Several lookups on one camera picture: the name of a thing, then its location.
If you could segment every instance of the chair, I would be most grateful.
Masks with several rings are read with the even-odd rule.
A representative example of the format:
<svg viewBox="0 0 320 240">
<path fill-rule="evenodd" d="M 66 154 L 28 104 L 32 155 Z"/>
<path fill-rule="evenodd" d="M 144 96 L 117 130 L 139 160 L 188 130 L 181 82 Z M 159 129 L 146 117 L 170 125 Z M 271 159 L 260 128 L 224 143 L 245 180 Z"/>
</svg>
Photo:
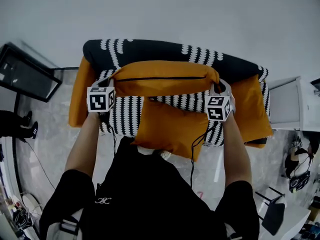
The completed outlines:
<svg viewBox="0 0 320 240">
<path fill-rule="evenodd" d="M 276 192 L 279 194 L 278 197 L 274 199 L 269 199 L 265 197 L 264 195 L 255 192 L 258 196 L 262 197 L 264 200 L 269 201 L 269 203 L 265 202 L 264 203 L 268 206 L 266 213 L 264 215 L 264 218 L 262 218 L 259 215 L 259 218 L 262 220 L 262 226 L 273 236 L 275 236 L 280 229 L 283 221 L 284 221 L 284 214 L 285 214 L 285 204 L 284 203 L 277 203 L 277 201 L 285 197 L 286 194 L 280 193 L 279 191 L 275 190 L 272 187 L 268 187 L 272 191 Z"/>
</svg>

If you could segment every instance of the orange pillow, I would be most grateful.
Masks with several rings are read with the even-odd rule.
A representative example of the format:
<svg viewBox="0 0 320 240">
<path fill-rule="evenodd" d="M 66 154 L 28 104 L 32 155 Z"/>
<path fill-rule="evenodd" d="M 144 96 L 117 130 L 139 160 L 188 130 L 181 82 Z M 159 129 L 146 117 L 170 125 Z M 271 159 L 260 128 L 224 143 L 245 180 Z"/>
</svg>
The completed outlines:
<svg viewBox="0 0 320 240">
<path fill-rule="evenodd" d="M 244 142 L 273 135 L 264 106 L 258 75 L 231 84 L 235 99 L 234 119 Z"/>
<path fill-rule="evenodd" d="M 206 132 L 207 127 L 208 117 L 205 113 L 184 111 L 144 98 L 139 129 L 132 144 L 166 150 L 191 159 L 191 145 Z M 194 161 L 197 161 L 203 143 L 200 142 L 193 149 Z"/>
<path fill-rule="evenodd" d="M 69 108 L 69 125 L 71 127 L 81 127 L 85 122 L 88 115 L 87 87 L 91 86 L 95 80 L 95 71 L 83 57 L 72 90 Z"/>
<path fill-rule="evenodd" d="M 210 66 L 164 60 L 130 63 L 110 77 L 118 97 L 195 94 L 219 83 L 219 74 Z"/>
</svg>

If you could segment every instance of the black t-shirt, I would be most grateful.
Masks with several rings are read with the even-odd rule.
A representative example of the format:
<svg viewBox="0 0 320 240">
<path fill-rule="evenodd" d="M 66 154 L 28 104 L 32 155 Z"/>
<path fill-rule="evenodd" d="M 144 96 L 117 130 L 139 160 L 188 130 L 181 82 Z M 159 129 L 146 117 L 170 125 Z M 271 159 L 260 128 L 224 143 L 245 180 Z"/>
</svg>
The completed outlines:
<svg viewBox="0 0 320 240">
<path fill-rule="evenodd" d="M 127 137 L 121 140 L 96 193 L 87 174 L 68 170 L 62 175 L 40 219 L 41 239 L 46 239 L 49 225 L 81 208 L 83 239 L 209 233 L 223 240 L 232 230 L 233 238 L 258 239 L 259 218 L 248 182 L 230 184 L 216 211 L 211 211 L 171 163 L 159 155 L 138 153 L 131 142 Z"/>
<path fill-rule="evenodd" d="M 300 154 L 304 154 L 304 153 L 308 153 L 308 151 L 306 151 L 305 149 L 303 148 L 298 148 L 295 152 L 294 152 L 294 155 L 300 155 Z"/>
</svg>

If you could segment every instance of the white cabinet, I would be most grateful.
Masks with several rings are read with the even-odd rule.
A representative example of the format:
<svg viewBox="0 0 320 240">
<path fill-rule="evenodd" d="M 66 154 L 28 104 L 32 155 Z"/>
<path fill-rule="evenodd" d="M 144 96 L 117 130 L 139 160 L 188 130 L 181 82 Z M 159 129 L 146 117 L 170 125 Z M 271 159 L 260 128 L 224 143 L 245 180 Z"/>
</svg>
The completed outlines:
<svg viewBox="0 0 320 240">
<path fill-rule="evenodd" d="M 320 97 L 301 77 L 268 82 L 273 129 L 320 132 Z"/>
</svg>

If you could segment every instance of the black shoe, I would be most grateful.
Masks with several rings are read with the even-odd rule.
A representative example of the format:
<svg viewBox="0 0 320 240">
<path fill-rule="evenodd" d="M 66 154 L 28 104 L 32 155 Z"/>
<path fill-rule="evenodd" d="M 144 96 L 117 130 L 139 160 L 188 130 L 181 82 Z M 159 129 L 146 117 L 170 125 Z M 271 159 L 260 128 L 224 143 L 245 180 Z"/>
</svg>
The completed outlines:
<svg viewBox="0 0 320 240">
<path fill-rule="evenodd" d="M 28 127 L 32 118 L 32 111 L 29 111 L 28 114 L 23 118 L 23 126 Z"/>
<path fill-rule="evenodd" d="M 38 122 L 34 122 L 31 129 L 32 129 L 32 139 L 35 139 L 38 132 Z"/>
</svg>

